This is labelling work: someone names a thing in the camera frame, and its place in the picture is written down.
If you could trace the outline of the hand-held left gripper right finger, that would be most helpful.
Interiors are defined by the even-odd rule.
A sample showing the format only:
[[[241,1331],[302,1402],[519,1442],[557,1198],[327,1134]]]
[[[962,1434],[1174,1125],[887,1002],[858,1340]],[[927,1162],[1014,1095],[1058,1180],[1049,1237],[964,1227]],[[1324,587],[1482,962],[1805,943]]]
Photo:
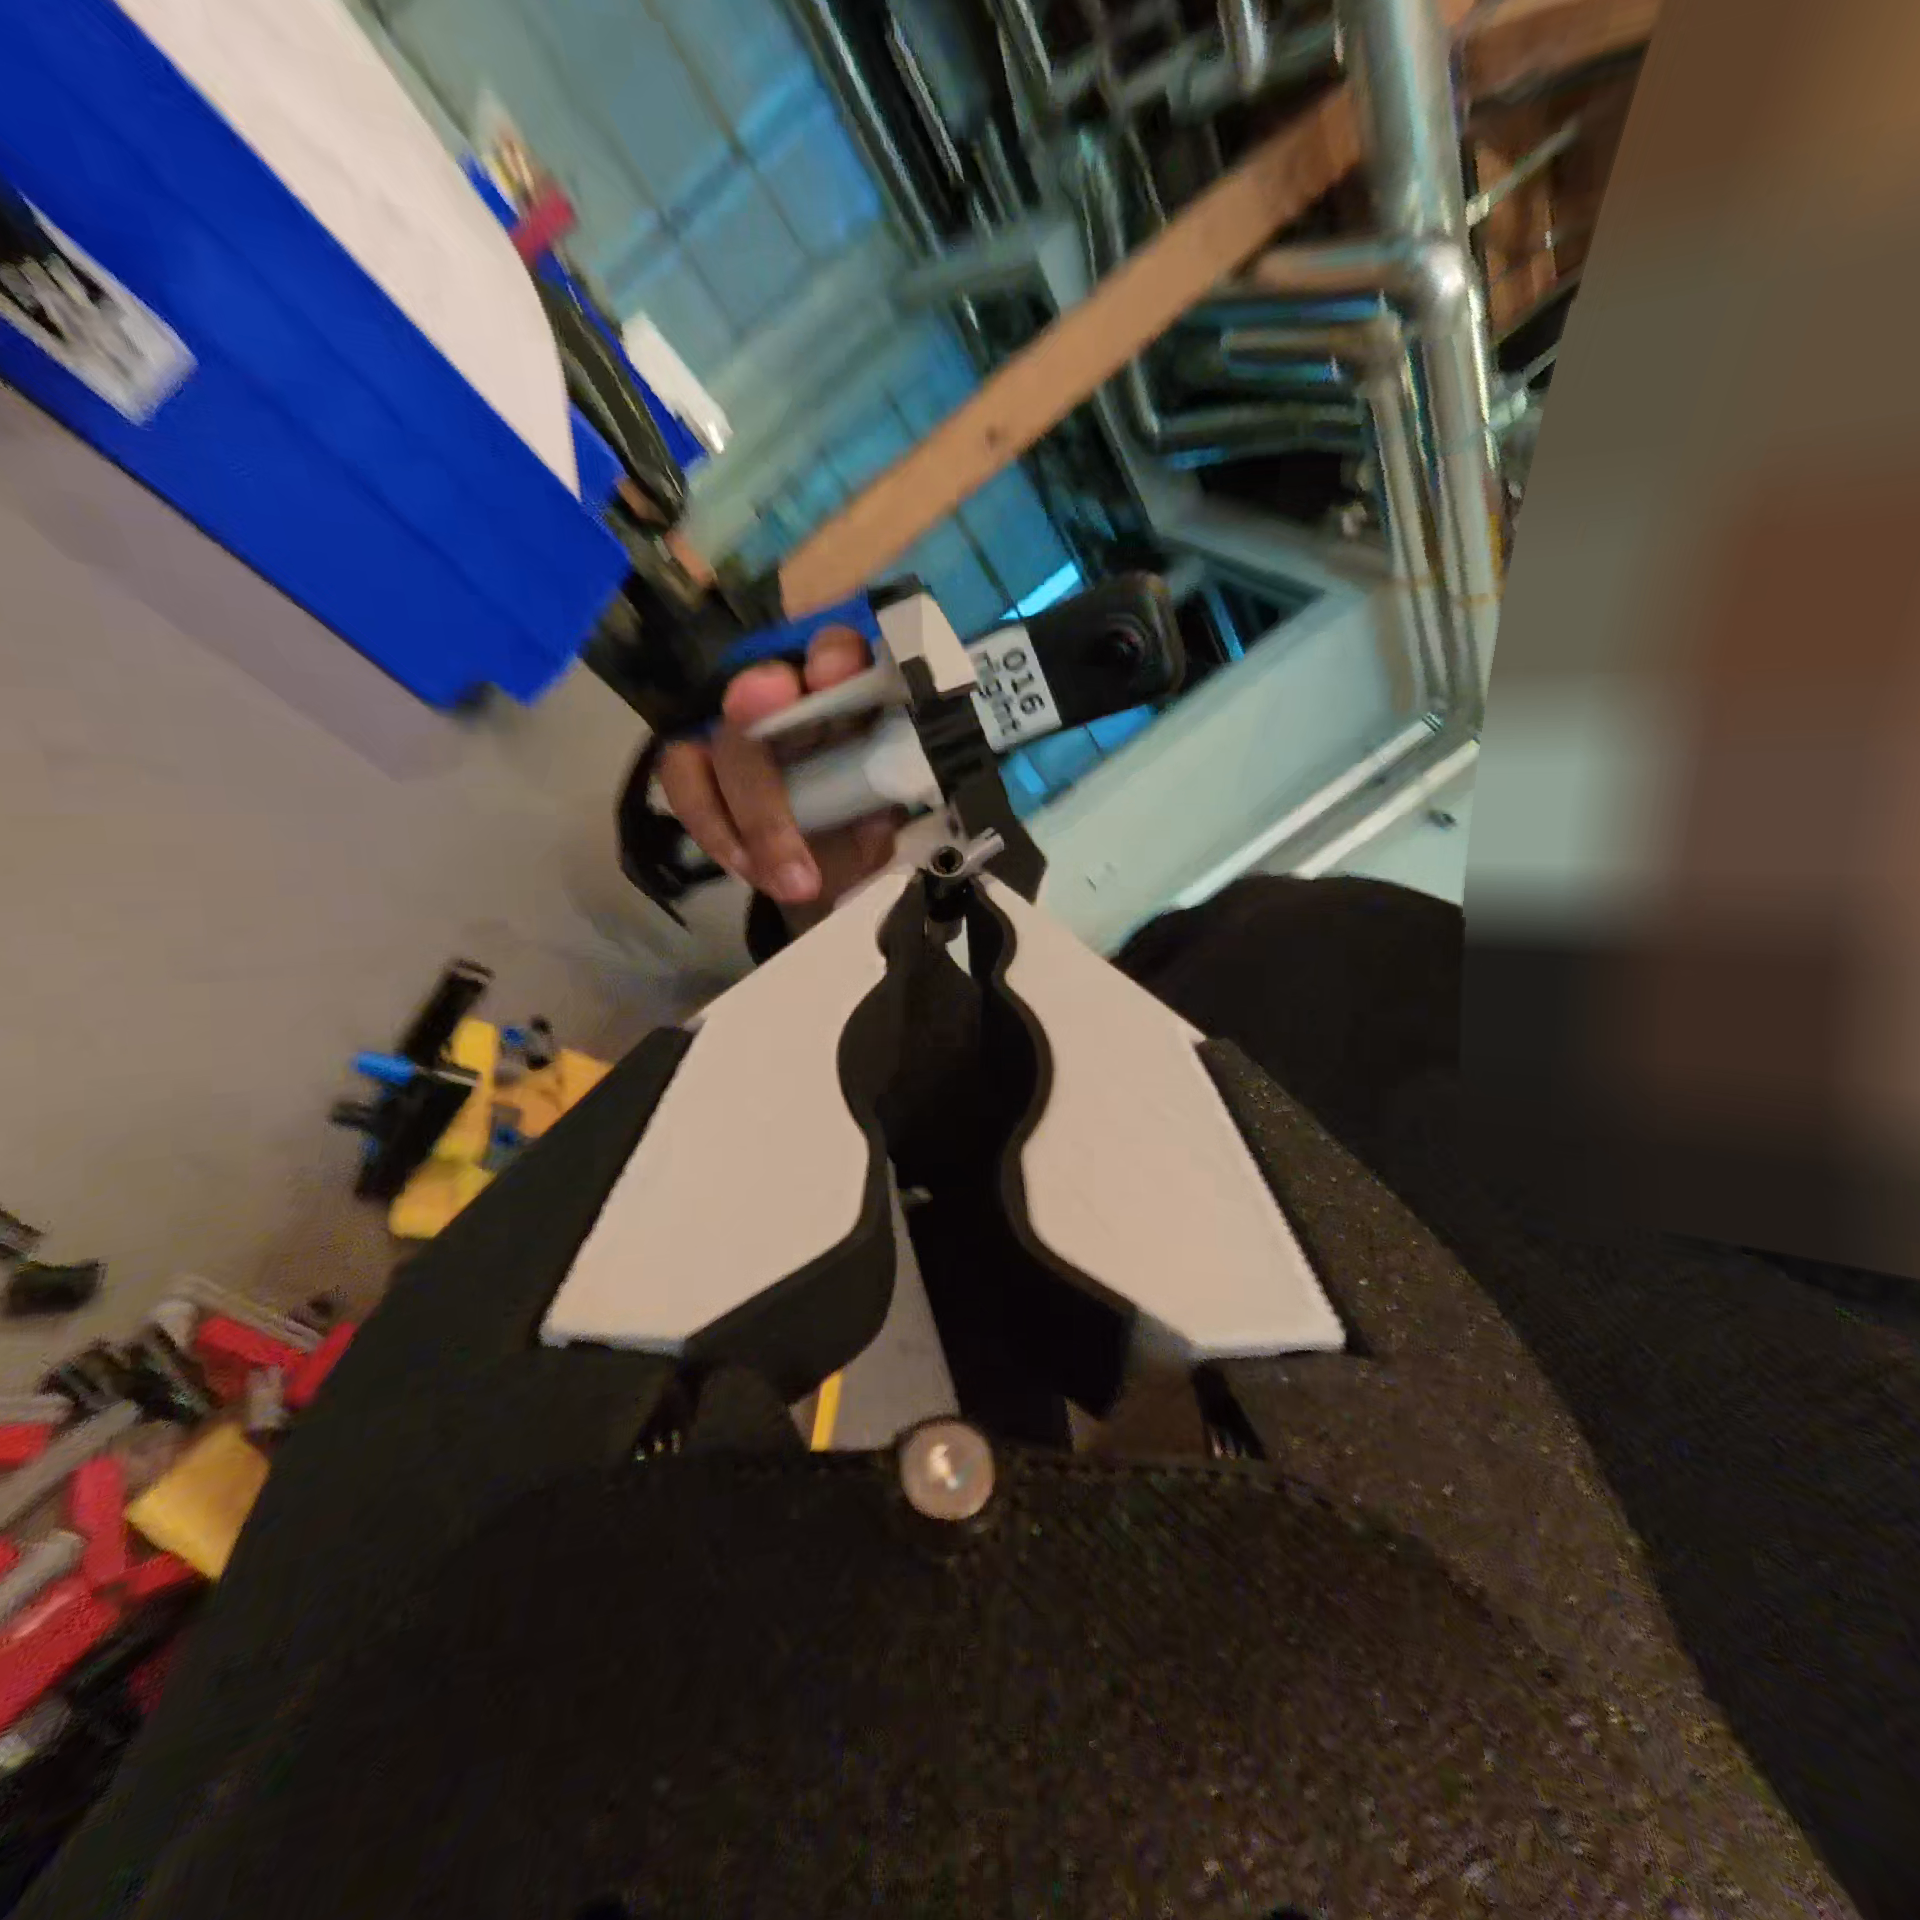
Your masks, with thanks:
[[[982,1035],[1034,1070],[999,1188],[1066,1366],[1347,1351],[1203,1034],[996,878],[969,955]]]

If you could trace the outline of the blue plastic bin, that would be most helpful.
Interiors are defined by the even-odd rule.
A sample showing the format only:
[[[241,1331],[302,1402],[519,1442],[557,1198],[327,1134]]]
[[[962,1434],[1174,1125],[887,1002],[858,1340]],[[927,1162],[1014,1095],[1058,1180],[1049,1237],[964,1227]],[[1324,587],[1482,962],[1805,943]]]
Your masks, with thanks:
[[[123,5],[5,5],[5,384],[413,693],[537,703],[626,572]]]

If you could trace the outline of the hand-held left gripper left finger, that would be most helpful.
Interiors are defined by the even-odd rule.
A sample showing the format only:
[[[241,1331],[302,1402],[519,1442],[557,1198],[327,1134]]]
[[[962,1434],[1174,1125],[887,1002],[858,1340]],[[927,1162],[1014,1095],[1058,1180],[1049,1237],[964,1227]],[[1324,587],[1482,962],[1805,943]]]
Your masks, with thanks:
[[[883,1120],[925,912],[923,878],[889,872],[699,1016],[547,1348],[825,1380],[875,1341],[899,1264]]]

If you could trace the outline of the grey toy pin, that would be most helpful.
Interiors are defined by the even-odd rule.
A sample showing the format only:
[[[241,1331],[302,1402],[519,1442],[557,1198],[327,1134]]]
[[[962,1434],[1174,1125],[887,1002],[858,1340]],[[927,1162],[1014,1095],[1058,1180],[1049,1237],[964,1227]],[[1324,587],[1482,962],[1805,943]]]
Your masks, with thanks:
[[[958,928],[969,912],[975,880],[1003,851],[1001,832],[985,830],[964,844],[934,847],[922,863],[923,902],[934,928]]]

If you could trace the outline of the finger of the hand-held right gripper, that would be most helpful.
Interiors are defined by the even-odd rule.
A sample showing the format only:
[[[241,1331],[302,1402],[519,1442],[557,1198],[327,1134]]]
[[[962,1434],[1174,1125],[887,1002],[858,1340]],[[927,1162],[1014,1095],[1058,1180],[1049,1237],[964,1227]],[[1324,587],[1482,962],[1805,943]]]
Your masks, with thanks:
[[[975,871],[1027,902],[1039,900],[1047,860],[1007,797],[1001,778],[971,778],[954,791],[954,832]]]

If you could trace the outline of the person's right hand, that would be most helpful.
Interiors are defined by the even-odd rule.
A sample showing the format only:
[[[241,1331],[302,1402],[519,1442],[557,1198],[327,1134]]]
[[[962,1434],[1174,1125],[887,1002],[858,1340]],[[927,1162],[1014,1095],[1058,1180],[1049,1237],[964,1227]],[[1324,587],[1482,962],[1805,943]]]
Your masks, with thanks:
[[[869,642],[854,631],[817,631],[799,663],[742,668],[727,685],[715,730],[706,739],[670,742],[655,763],[665,812],[710,862],[773,900],[790,928],[814,923],[839,896],[884,871],[906,816],[874,813],[804,837],[789,807],[785,766],[753,730],[869,664]]]

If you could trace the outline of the yellow toy wheel assembly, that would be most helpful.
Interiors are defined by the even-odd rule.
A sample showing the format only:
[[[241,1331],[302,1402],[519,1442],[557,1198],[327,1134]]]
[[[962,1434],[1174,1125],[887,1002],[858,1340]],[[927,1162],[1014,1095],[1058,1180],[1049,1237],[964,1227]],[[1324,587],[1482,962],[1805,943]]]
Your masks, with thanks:
[[[451,959],[399,1038],[353,1056],[329,1125],[356,1138],[353,1190],[396,1240],[439,1237],[516,1156],[607,1076],[550,1022],[479,1015],[494,971]]]

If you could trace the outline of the wooden beam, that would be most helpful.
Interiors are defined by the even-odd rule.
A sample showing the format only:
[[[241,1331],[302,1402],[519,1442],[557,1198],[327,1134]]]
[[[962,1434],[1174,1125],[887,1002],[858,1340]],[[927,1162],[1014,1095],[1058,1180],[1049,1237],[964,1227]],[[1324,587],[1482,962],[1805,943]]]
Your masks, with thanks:
[[[1070,304],[949,418],[780,566],[782,611],[874,583],[923,534],[1245,267],[1361,160],[1354,92],[1333,85]]]

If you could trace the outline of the person's black sweater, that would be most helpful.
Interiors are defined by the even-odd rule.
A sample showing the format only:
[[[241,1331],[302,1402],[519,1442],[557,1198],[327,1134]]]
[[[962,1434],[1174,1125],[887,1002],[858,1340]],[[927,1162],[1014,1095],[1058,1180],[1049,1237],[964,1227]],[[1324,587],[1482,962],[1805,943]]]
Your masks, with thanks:
[[[1199,1039],[1349,1347],[1010,1442],[1014,1726],[899,1915],[1915,1915],[1915,1338],[1482,1171],[1461,912],[1245,880],[1090,955]]]

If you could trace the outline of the metal pipe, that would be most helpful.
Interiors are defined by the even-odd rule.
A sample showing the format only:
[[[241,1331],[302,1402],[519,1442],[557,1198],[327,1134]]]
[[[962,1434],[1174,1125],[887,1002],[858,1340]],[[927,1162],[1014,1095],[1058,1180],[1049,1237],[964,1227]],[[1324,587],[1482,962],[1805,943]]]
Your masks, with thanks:
[[[1471,253],[1454,29],[1431,3],[1335,5],[1377,232],[1275,246],[1245,278],[1274,298],[1386,300],[1419,371],[1427,495],[1445,595],[1447,708],[1477,735],[1502,598],[1492,356]]]

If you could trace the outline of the pile of small toy pieces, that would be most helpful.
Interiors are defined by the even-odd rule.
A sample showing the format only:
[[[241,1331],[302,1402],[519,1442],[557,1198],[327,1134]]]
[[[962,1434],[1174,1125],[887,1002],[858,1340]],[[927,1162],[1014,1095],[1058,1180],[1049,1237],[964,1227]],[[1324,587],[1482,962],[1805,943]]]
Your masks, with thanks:
[[[5,1397],[5,1806],[109,1770],[154,1712],[276,1442],[346,1356],[323,1291],[171,1285],[133,1328]]]

